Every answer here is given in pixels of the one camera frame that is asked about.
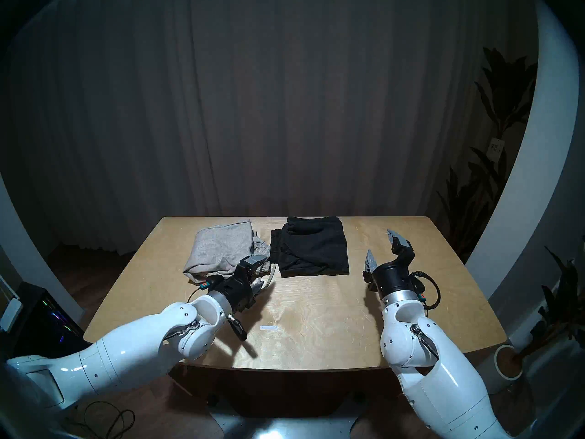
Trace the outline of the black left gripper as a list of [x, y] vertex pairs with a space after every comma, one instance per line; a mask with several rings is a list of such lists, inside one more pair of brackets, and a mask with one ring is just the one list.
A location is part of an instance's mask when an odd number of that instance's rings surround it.
[[262, 277], [252, 283], [254, 272], [264, 272], [262, 267], [269, 260], [267, 255], [250, 255], [241, 260], [232, 276], [215, 283], [215, 291], [225, 297], [233, 313], [243, 312], [256, 303], [259, 294], [266, 285]]

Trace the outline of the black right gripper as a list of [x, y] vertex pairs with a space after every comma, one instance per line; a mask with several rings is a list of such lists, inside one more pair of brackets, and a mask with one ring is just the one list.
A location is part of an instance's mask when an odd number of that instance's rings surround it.
[[413, 293], [414, 299], [425, 303], [420, 288], [415, 287], [415, 276], [408, 270], [415, 257], [410, 242], [390, 229], [387, 229], [387, 235], [391, 242], [391, 251], [396, 258], [378, 265], [372, 250], [369, 249], [364, 262], [364, 282], [370, 291], [378, 293], [381, 301], [393, 293], [407, 291]]

